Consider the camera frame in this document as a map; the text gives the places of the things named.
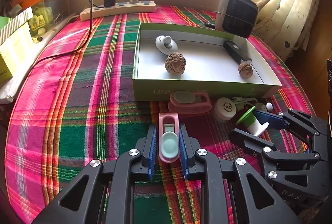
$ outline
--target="table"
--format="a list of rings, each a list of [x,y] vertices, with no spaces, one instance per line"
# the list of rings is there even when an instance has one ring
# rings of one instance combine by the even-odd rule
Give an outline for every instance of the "table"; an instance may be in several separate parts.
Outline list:
[[[155,13],[96,18],[86,47],[32,69],[12,113],[5,156],[9,201],[25,223],[31,223],[90,160],[112,160],[132,149],[146,136],[149,124],[157,122],[159,112],[168,111],[167,102],[134,101],[132,65],[139,23],[204,26],[214,20],[215,14],[207,11],[160,5]],[[88,28],[89,21],[66,25],[41,57],[74,50],[86,39]],[[292,107],[313,114],[285,64],[257,37],[250,36],[249,41],[283,85],[270,100],[274,112]],[[203,148],[224,159],[244,156],[228,139],[234,120],[220,124],[210,113],[179,118]],[[286,131],[269,130],[262,138],[283,152],[304,150]],[[253,157],[244,157],[256,165]],[[199,201],[200,183],[184,180],[179,161],[157,163],[152,182],[136,184],[135,222],[198,223]]]

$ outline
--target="green box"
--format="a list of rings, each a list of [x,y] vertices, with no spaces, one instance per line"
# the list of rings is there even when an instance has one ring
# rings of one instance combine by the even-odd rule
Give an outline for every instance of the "green box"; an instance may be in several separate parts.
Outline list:
[[[155,45],[160,35],[170,35],[187,63],[185,72],[166,71],[167,56]],[[244,79],[238,64],[222,46],[232,40],[252,59],[254,74]],[[281,83],[265,59],[245,38],[185,25],[141,23],[135,47],[132,83],[136,101],[169,100],[174,91],[207,91],[211,98],[271,97]]]

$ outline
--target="green disc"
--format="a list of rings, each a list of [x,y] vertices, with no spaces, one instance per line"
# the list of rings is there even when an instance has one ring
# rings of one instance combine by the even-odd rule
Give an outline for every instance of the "green disc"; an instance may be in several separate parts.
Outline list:
[[[243,124],[245,125],[245,127],[249,127],[252,125],[252,123],[256,120],[255,115],[252,114],[252,111],[255,109],[256,107],[253,106],[251,107],[249,110],[247,110],[244,115],[242,115],[240,117],[239,120],[237,120],[236,124],[239,124],[241,122],[243,122]]]

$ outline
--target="yellow box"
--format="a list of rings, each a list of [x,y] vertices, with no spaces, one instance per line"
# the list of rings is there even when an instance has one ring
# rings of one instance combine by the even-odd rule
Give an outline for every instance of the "yellow box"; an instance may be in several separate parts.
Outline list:
[[[26,22],[11,34],[0,46],[0,82],[10,79],[34,48]]]

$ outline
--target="wooden floor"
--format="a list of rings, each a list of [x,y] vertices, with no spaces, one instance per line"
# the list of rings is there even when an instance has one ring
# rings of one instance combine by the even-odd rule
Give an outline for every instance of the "wooden floor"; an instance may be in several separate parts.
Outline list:
[[[326,60],[332,60],[332,0],[320,0],[306,51],[299,49],[286,65],[303,87],[318,117],[328,118]]]

